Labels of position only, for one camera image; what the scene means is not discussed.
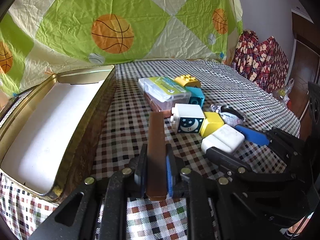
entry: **brown rectangular block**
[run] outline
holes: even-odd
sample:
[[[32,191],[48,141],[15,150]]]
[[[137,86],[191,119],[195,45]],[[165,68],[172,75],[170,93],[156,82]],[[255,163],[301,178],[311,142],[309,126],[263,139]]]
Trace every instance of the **brown rectangular block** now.
[[[147,93],[143,93],[144,98],[147,100],[148,104],[150,105],[152,111],[154,112],[162,112],[163,118],[168,118],[171,116],[171,109],[168,110],[162,110],[156,103],[156,101],[151,99]]]
[[[152,201],[165,200],[168,193],[165,156],[163,113],[151,112],[148,132],[146,195]]]

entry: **red plaid pillow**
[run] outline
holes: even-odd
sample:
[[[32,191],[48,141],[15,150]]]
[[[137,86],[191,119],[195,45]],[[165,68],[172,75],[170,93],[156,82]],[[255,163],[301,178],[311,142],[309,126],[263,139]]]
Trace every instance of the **red plaid pillow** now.
[[[259,44],[256,33],[250,30],[240,36],[233,62],[240,75],[267,92],[284,84],[288,72],[288,59],[275,38]]]

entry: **yellow block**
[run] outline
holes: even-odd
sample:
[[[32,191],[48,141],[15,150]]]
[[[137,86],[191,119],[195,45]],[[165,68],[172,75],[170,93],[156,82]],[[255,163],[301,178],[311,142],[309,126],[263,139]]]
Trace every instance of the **yellow block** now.
[[[218,130],[222,125],[224,125],[223,120],[217,113],[204,112],[204,116],[205,119],[200,129],[200,134],[202,137],[207,137],[208,135]]]
[[[179,83],[183,87],[196,87],[201,88],[201,83],[195,77],[191,75],[181,75],[174,79],[175,82]]]

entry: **checkered tablecloth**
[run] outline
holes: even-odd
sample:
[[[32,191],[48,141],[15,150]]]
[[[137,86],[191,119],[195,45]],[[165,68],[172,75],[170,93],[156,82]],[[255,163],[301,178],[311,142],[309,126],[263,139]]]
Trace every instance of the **checkered tablecloth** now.
[[[230,105],[243,112],[246,125],[257,130],[272,127],[298,136],[300,123],[266,92],[241,77],[230,67],[207,61],[149,61],[116,67],[117,90],[104,124],[92,174],[97,179],[110,177],[138,156],[148,138],[151,111],[138,90],[142,77],[181,74],[196,76],[205,95],[203,109],[211,104]],[[216,166],[203,157],[199,134],[175,134],[169,118],[164,120],[166,141],[186,166],[203,177],[221,176]],[[245,141],[235,156],[251,165],[255,172],[282,172],[285,164],[269,149]],[[33,197],[1,174],[1,215],[19,239],[26,239],[56,208],[52,203]],[[167,197],[165,201],[128,200],[127,239],[187,239],[185,200]]]

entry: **teal duplo brick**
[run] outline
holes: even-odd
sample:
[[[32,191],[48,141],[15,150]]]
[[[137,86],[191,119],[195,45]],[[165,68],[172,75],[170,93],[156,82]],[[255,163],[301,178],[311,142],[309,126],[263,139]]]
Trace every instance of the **teal duplo brick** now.
[[[204,94],[202,93],[201,88],[185,87],[185,89],[191,92],[189,104],[199,105],[202,108],[204,103]]]

